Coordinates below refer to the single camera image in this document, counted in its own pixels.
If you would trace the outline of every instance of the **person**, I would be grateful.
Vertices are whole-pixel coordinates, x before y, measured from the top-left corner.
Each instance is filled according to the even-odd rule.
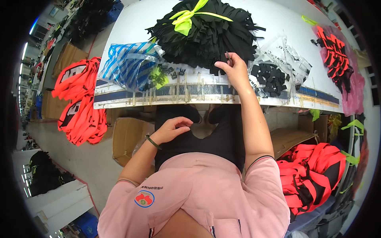
[[[200,121],[195,108],[157,107],[155,133],[123,168],[99,217],[100,237],[284,237],[290,209],[270,132],[245,62],[229,56],[233,65],[215,65],[241,104],[210,110],[218,126],[204,139],[189,128]],[[153,159],[157,172],[145,180]]]

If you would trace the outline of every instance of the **pile of black fabric pieces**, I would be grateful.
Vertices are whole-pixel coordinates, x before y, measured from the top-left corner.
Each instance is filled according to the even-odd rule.
[[[266,30],[253,23],[251,14],[242,9],[236,9],[220,0],[209,0],[197,12],[214,13],[233,21],[207,14],[195,14],[191,17],[192,28],[188,36],[174,30],[172,24],[177,18],[170,20],[176,13],[184,10],[192,11],[198,0],[184,0],[172,9],[171,13],[157,20],[157,24],[148,28],[152,38],[159,40],[158,44],[166,52],[163,58],[175,64],[188,64],[210,69],[210,73],[218,75],[219,68],[214,66],[216,61],[227,62],[225,52],[237,53],[246,64],[254,61],[257,40],[251,32]]]
[[[32,172],[32,182],[30,183],[32,196],[47,193],[74,180],[74,177],[69,172],[61,173],[56,168],[48,152],[38,151],[35,153],[30,158],[29,167]]]
[[[117,2],[114,0],[84,0],[70,23],[68,38],[71,43],[78,45],[92,34],[102,30],[107,21],[107,13]]]
[[[280,96],[287,89],[285,81],[290,81],[290,75],[283,73],[275,64],[254,65],[251,75],[257,78],[259,84],[266,85],[264,91],[270,93],[270,97]]]

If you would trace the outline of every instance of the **clear plastic bag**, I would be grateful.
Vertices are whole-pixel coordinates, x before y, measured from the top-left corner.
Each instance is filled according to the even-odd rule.
[[[154,132],[155,132],[155,125],[150,123],[146,129],[145,135],[151,136]],[[143,145],[143,143],[144,143],[144,141],[146,141],[146,139],[147,138],[144,136],[143,139],[139,140],[139,142],[136,144],[134,150],[132,151],[132,155],[134,155],[140,149],[140,147]]]
[[[284,34],[268,41],[257,50],[257,55],[254,61],[256,65],[273,64],[290,76],[290,80],[285,82],[288,89],[287,99],[283,100],[281,106],[286,105],[295,96],[296,87],[307,80],[312,66],[287,44],[287,36]]]
[[[357,63],[356,54],[353,52],[352,48],[350,47],[349,42],[347,41],[347,38],[344,36],[344,34],[337,28],[337,27],[331,27],[331,26],[325,26],[320,25],[326,35],[335,35],[338,39],[344,42],[345,44],[345,53],[347,55],[349,65],[353,68],[353,74],[350,77],[351,81],[351,92],[347,93],[345,90],[345,85],[343,84],[343,112],[346,117],[354,114],[361,114],[364,112],[364,86],[365,86],[365,79],[364,77],[359,73],[359,67]],[[314,26],[312,28],[314,33],[317,33],[317,27]],[[322,60],[325,60],[327,57],[327,49],[324,47],[320,51],[320,55],[322,57]]]
[[[164,53],[152,42],[111,44],[109,58],[98,78],[130,92],[144,92],[154,86],[151,74],[164,63]]]

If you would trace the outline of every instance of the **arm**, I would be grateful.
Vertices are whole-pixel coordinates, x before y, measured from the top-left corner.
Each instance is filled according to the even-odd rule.
[[[190,130],[193,122],[185,117],[176,117],[167,120],[154,134],[150,136],[157,145],[173,140],[176,136]],[[132,156],[123,168],[118,181],[127,180],[135,186],[141,184],[155,158],[157,148],[146,140],[140,149]]]
[[[274,157],[269,127],[262,113],[257,96],[250,85],[245,62],[236,54],[229,53],[233,67],[224,62],[216,62],[215,66],[223,69],[233,87],[237,90],[241,101],[243,140],[245,142],[245,168],[263,155]]]

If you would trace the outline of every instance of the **hand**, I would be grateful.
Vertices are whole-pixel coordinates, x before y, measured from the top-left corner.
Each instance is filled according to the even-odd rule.
[[[236,53],[229,53],[229,56],[233,61],[233,67],[231,67],[229,61],[227,61],[228,63],[217,61],[215,66],[226,72],[230,83],[238,93],[246,91],[247,89],[252,91],[253,88],[249,82],[245,62]]]
[[[189,128],[193,122],[186,117],[175,117],[168,119],[155,133],[153,133],[150,138],[156,144],[170,142],[178,135],[184,132],[190,131]]]

